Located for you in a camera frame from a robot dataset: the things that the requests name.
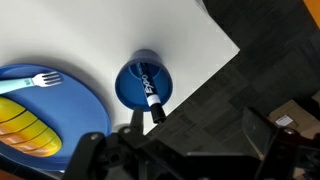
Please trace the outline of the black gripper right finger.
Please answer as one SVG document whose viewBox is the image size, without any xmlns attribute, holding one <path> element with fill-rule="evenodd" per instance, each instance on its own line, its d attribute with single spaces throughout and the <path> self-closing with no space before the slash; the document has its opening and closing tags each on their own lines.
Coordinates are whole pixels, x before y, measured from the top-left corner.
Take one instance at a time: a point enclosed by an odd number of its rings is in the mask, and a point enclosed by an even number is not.
<svg viewBox="0 0 320 180">
<path fill-rule="evenodd" d="M 269 153 L 283 154 L 283 149 L 279 144 L 280 129 L 253 107 L 244 109 L 242 128 L 259 157 L 264 157 Z"/>
</svg>

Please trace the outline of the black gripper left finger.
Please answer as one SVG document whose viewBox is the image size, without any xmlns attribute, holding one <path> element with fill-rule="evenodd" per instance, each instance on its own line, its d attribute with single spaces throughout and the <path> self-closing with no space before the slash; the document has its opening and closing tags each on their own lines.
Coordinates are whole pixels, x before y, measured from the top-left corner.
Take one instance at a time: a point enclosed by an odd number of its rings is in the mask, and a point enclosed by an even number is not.
<svg viewBox="0 0 320 180">
<path fill-rule="evenodd" d="M 133 111 L 130 129 L 134 132 L 143 133 L 143 109 L 141 107 L 136 107 Z"/>
</svg>

